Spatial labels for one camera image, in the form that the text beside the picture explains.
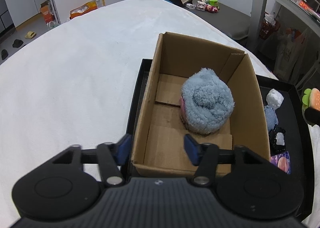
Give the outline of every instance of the open cardboard box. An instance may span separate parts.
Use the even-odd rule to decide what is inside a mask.
[[[201,68],[211,68],[231,89],[235,108],[214,134],[191,135],[221,149],[247,146],[270,160],[263,102],[250,58],[244,51],[208,40],[166,32],[160,34],[150,68],[132,149],[132,164],[143,176],[192,176],[183,137],[190,133],[180,120],[183,83]],[[218,165],[217,174],[230,172]]]

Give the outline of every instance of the black slipper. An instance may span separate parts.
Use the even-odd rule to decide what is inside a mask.
[[[16,39],[16,40],[13,42],[12,47],[18,48],[18,47],[21,47],[22,44],[23,44],[23,41],[22,41],[22,40]]]
[[[8,57],[8,51],[6,51],[5,49],[1,51],[1,58],[2,60],[6,59]]]

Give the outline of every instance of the purple snack wrapper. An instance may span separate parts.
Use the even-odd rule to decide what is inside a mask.
[[[291,173],[290,156],[288,151],[271,156],[270,162],[287,174]]]

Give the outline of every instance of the yellow slipper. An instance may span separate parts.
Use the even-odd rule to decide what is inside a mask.
[[[32,39],[36,35],[36,32],[29,31],[26,35],[25,38],[27,39]]]

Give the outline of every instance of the cardboard tray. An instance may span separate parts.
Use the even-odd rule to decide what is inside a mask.
[[[140,66],[127,125],[127,133],[132,135],[134,135],[137,126],[151,62],[152,59],[143,59]],[[278,90],[284,96],[284,101],[276,113],[279,126],[286,130],[285,141],[291,159],[291,175],[300,180],[304,188],[304,200],[296,215],[298,220],[302,221],[312,212],[314,161],[310,133],[302,116],[300,98],[293,85],[258,75],[257,80],[264,105],[267,104],[266,96],[272,88]],[[140,176],[130,160],[121,168],[121,172],[126,179],[131,176]]]

